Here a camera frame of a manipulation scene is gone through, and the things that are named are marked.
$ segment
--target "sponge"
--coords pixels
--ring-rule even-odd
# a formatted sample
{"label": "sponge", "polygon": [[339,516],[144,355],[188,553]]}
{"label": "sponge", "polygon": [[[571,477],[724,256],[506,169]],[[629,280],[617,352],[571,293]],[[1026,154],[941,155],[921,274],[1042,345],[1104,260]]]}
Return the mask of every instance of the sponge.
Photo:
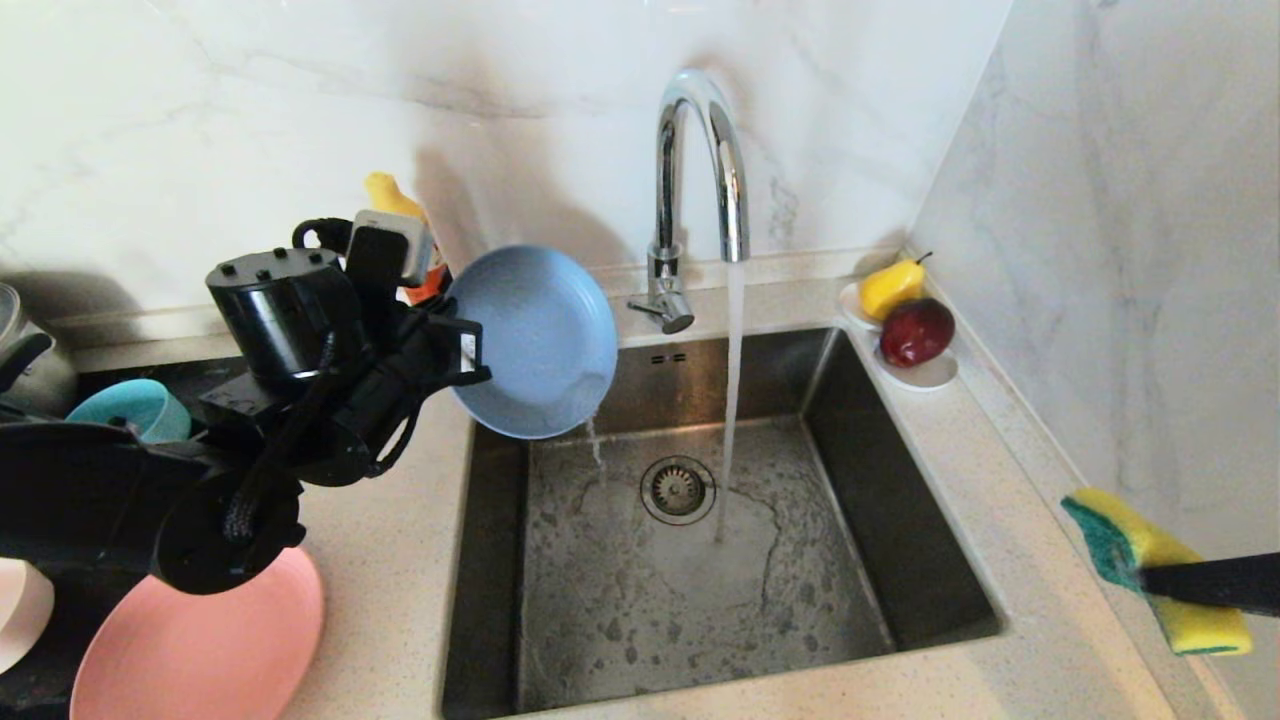
{"label": "sponge", "polygon": [[1196,551],[1098,488],[1071,493],[1062,500],[1062,507],[1084,533],[1093,568],[1105,580],[1147,600],[1176,655],[1244,655],[1253,650],[1253,638],[1239,610],[1143,592],[1143,568],[1203,561]]}

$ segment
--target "yellow object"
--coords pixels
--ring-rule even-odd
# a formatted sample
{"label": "yellow object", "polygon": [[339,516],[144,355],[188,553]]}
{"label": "yellow object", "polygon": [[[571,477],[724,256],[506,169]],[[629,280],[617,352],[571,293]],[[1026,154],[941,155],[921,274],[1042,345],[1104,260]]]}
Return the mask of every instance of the yellow object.
{"label": "yellow object", "polygon": [[369,173],[369,177],[365,178],[365,190],[369,191],[369,201],[374,204],[374,210],[408,215],[426,222],[426,213],[422,211],[422,208],[399,191],[396,178],[390,174]]}
{"label": "yellow object", "polygon": [[1106,491],[1076,491],[1062,500],[1062,507],[1084,532],[1098,574],[1147,598],[1175,653],[1244,655],[1253,650],[1253,637],[1239,610],[1142,592],[1139,569],[1201,562],[1204,559],[1199,553]]}
{"label": "yellow object", "polygon": [[919,260],[900,260],[872,273],[858,286],[863,313],[883,322],[900,302],[924,297],[924,265]]}
{"label": "yellow object", "polygon": [[[369,173],[369,177],[365,178],[365,191],[369,192],[369,201],[372,202],[374,210],[417,218],[428,228],[431,227],[426,220],[426,213],[422,210],[422,206],[401,192],[399,186],[396,184],[396,178],[390,173]],[[417,305],[444,292],[445,277],[449,269],[444,264],[444,256],[440,255],[440,247],[435,243],[431,245],[431,263],[428,268],[426,278],[420,287],[404,288],[411,305]]]}

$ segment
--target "sink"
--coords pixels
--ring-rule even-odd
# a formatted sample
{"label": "sink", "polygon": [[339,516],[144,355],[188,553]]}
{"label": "sink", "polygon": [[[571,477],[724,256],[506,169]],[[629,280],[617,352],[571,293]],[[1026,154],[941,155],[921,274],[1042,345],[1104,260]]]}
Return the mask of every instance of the sink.
{"label": "sink", "polygon": [[744,338],[724,486],[727,347],[621,351],[589,427],[554,439],[475,428],[444,717],[1000,632],[844,332]]}

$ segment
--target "white marble backsplash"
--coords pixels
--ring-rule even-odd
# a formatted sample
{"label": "white marble backsplash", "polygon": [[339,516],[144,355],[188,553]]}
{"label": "white marble backsplash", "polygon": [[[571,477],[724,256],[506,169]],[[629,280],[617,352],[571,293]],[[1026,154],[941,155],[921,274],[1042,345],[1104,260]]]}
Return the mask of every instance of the white marble backsplash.
{"label": "white marble backsplash", "polygon": [[[351,217],[375,169],[456,265],[517,242],[640,263],[687,64],[733,104],[758,255],[893,245],[1010,1],[0,4],[0,278],[56,315],[207,305],[215,263]],[[694,260],[718,256],[704,146]]]}
{"label": "white marble backsplash", "polygon": [[[1280,550],[1280,3],[1019,0],[914,227],[1083,479]],[[1276,623],[1222,659],[1271,717]]]}

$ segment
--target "robotic arm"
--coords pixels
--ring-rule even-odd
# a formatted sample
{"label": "robotic arm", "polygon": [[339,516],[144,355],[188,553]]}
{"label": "robotic arm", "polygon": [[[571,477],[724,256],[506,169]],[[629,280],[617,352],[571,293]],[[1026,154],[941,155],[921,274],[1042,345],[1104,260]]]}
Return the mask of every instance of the robotic arm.
{"label": "robotic arm", "polygon": [[142,445],[0,406],[0,556],[145,570],[209,594],[297,546],[302,483],[380,475],[426,397],[490,378],[483,328],[452,301],[396,300],[421,281],[420,242],[308,220],[291,249],[219,264],[205,284],[248,372],[201,397],[209,427],[189,441]]}

